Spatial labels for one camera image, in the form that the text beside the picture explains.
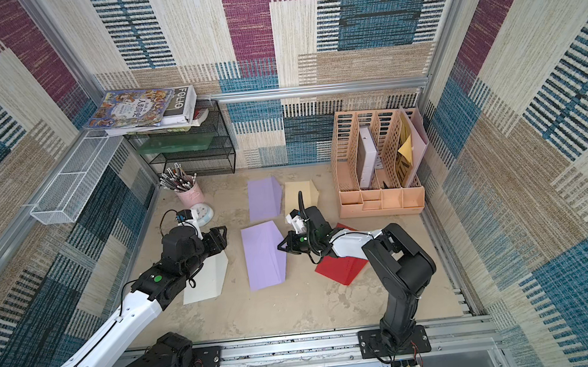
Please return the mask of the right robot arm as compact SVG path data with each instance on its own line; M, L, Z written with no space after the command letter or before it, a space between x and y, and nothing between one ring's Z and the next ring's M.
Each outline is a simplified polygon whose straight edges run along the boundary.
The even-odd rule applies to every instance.
M375 231L333 228L314 206L294 209L287 214L286 222L292 229L278 245L280 251L308 255L319 270L343 267L345 270L336 272L342 277L350 271L347 263L371 265L388 299L380 333L368 338L366 347L378 356L396 355L410 344L419 350L430 349L424 341L414 340L418 330L415 317L436 264L399 224L390 223Z

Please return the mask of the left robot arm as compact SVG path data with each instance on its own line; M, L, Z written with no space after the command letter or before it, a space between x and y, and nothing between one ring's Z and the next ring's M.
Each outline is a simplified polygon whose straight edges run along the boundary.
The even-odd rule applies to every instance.
M121 355L176 297L192 283L204 261L228 246L227 228L200 233L177 226L162 239L161 259L130 282L118 310L61 367L113 367ZM127 367L202 367L191 340L176 333L160 337L149 351Z

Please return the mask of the red envelope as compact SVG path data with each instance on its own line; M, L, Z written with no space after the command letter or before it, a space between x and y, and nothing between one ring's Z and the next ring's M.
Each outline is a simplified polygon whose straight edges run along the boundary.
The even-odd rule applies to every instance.
M335 250L315 267L315 272L344 286L349 286L366 267L368 260L358 257L340 257Z

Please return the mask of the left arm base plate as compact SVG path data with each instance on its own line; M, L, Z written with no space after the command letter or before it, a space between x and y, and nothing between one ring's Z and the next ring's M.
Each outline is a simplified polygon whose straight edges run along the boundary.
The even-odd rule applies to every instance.
M220 367L221 346L193 347L189 367Z

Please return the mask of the lilac envelope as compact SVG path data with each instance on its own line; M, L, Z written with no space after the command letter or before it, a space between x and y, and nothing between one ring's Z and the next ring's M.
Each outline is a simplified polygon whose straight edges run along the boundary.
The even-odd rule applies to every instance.
M243 229L241 239L251 291L285 282L287 254L277 248L284 238L274 221Z
M283 189L275 177L249 181L247 186L251 222L261 222L281 215Z

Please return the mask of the white envelope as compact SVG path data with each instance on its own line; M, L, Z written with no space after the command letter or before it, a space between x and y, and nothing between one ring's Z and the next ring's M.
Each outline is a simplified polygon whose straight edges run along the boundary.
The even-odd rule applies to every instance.
M193 280L195 288L187 286L183 291L183 305L190 305L220 296L228 268L225 251L211 256L204 261L202 270Z

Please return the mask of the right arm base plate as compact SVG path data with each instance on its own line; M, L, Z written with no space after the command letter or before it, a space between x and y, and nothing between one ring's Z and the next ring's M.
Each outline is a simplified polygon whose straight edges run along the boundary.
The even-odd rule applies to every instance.
M391 335L387 330L367 329L359 331L357 338L364 359L388 359L394 355L413 355L415 351L432 351L429 337L422 325L416 325L402 336Z

